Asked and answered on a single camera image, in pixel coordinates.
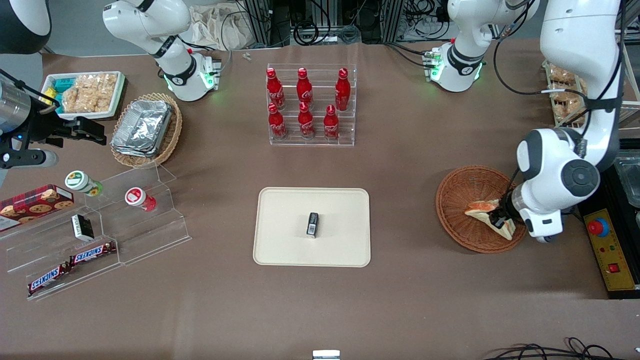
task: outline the clear acrylic shelf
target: clear acrylic shelf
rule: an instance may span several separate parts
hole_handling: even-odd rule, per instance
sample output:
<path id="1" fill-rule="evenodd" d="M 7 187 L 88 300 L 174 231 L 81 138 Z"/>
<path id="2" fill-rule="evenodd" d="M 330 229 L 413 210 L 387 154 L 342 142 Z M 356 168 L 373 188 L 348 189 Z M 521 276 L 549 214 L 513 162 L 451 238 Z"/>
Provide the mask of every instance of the clear acrylic shelf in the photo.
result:
<path id="1" fill-rule="evenodd" d="M 70 256 L 115 241 L 116 253 L 78 264 L 68 274 L 28 297 L 40 300 L 190 240 L 184 216 L 175 209 L 171 190 L 166 185 L 174 179 L 167 169 L 151 163 L 101 181 L 104 189 L 97 197 L 74 193 L 76 207 L 22 229 L 18 226 L 2 237 L 10 244 L 7 271 L 25 277 L 26 296 L 27 284 L 68 261 Z M 135 186 L 156 198 L 153 211 L 145 212 L 124 201 L 125 192 Z M 93 241 L 84 242 L 74 237 L 71 216 L 75 214 L 91 220 Z"/>
<path id="2" fill-rule="evenodd" d="M 285 107 L 280 110 L 287 128 L 289 136 L 284 140 L 276 140 L 269 129 L 269 142 L 271 145 L 312 145 L 312 146 L 354 146 L 356 138 L 356 86 L 357 71 L 355 64 L 269 64 L 276 70 L 278 79 L 284 88 Z M 311 113 L 314 116 L 314 128 L 316 137 L 305 140 L 300 133 L 298 124 L 298 93 L 296 84 L 298 83 L 298 69 L 304 67 L 314 91 L 314 105 Z M 337 140 L 329 140 L 324 137 L 324 115 L 329 104 L 335 104 L 335 83 L 338 80 L 338 70 L 345 67 L 349 70 L 349 83 L 351 84 L 351 96 L 346 111 L 337 111 L 339 120 L 339 137 Z M 267 105 L 271 102 L 267 91 Z"/>

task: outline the yellow control panel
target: yellow control panel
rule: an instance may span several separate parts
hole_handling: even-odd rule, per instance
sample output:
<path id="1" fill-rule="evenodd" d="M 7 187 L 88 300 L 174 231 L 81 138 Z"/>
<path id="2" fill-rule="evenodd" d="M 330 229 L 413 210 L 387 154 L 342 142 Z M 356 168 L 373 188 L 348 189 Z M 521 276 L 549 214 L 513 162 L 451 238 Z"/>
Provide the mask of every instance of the yellow control panel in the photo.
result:
<path id="1" fill-rule="evenodd" d="M 596 254 L 602 278 L 609 291 L 634 290 L 631 271 L 627 265 L 611 218 L 606 209 L 596 211 L 584 217 L 589 239 Z"/>

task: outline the woven basket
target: woven basket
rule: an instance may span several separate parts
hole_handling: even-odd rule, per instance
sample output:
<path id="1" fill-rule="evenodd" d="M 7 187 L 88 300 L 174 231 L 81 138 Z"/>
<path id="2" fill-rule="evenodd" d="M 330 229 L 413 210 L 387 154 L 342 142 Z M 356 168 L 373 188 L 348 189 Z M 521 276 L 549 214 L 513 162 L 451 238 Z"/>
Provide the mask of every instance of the woven basket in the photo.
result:
<path id="1" fill-rule="evenodd" d="M 440 223 L 453 240 L 483 254 L 511 250 L 522 241 L 526 228 L 521 224 L 516 223 L 513 239 L 509 241 L 482 221 L 465 215 L 470 202 L 501 198 L 508 183 L 509 178 L 503 173 L 482 166 L 457 168 L 442 180 L 436 194 L 436 208 Z"/>
<path id="2" fill-rule="evenodd" d="M 116 123 L 116 127 L 113 130 L 114 135 L 116 131 L 118 131 L 120 124 L 122 124 L 122 119 L 124 118 L 124 115 L 127 113 L 129 108 L 131 107 L 131 104 L 133 104 L 133 102 L 138 100 L 164 101 L 164 102 L 167 102 L 168 104 L 171 104 L 171 107 L 172 107 L 171 117 L 169 119 L 169 125 L 166 128 L 166 132 L 164 133 L 164 138 L 162 139 L 162 143 L 160 144 L 159 154 L 155 158 L 144 158 L 142 156 L 124 155 L 115 151 L 113 147 L 111 147 L 111 152 L 113 153 L 113 156 L 116 158 L 116 160 L 118 160 L 119 163 L 130 166 L 130 167 L 139 167 L 144 164 L 150 163 L 152 161 L 155 161 L 158 165 L 162 164 L 169 158 L 169 156 L 171 156 L 171 153 L 175 149 L 175 146 L 178 144 L 180 131 L 182 131 L 182 114 L 180 114 L 180 109 L 178 108 L 178 104 L 176 104 L 175 100 L 173 100 L 168 95 L 157 94 L 157 93 L 142 95 L 136 100 L 133 100 L 132 102 L 130 102 L 129 105 L 127 105 L 127 107 L 121 112 L 120 117 L 118 118 L 118 122 Z"/>

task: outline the beige tray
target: beige tray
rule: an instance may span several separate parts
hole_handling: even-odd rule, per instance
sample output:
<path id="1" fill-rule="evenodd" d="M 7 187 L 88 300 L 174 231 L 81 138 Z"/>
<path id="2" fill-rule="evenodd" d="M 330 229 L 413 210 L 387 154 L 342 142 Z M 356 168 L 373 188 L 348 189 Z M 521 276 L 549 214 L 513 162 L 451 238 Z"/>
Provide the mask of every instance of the beige tray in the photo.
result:
<path id="1" fill-rule="evenodd" d="M 318 234 L 307 238 L 309 213 Z M 258 198 L 253 260 L 260 265 L 362 268 L 371 259 L 369 194 L 358 188 L 265 188 Z"/>

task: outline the table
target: table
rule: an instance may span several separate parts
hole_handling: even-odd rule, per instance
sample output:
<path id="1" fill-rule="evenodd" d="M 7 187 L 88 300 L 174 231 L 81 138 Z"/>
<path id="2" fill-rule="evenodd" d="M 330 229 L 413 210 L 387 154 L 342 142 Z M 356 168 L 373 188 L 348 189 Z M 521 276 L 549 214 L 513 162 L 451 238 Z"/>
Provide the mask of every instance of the table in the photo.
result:
<path id="1" fill-rule="evenodd" d="M 500 73 L 511 86 L 544 85 L 538 46 L 537 40 L 503 44 Z M 234 55 L 219 91 L 179 102 L 184 128 L 165 165 L 178 177 L 173 198 L 193 239 L 39 302 L 26 300 L 23 277 L 1 271 L 2 357 L 275 360 L 337 348 L 349 360 L 481 359 L 515 343 L 564 348 L 565 336 L 634 356 L 640 304 L 604 300 L 576 219 L 555 244 L 526 238 L 497 255 L 465 250 L 438 222 L 434 198 L 442 178 L 472 164 L 510 174 L 526 132 L 551 126 L 548 99 L 510 93 L 491 63 L 470 90 L 447 93 L 382 45 L 250 52 L 252 61 Z M 270 146 L 269 62 L 358 64 L 356 146 Z M 129 80 L 125 104 L 168 92 L 150 56 L 44 55 L 44 64 L 45 74 L 120 70 Z M 106 123 L 109 133 L 113 123 Z M 109 147 L 90 142 L 66 141 L 58 154 L 55 167 L 12 170 L 2 198 L 62 183 L 76 168 L 96 179 L 127 170 Z M 366 189 L 371 263 L 254 263 L 257 198 L 267 186 Z"/>

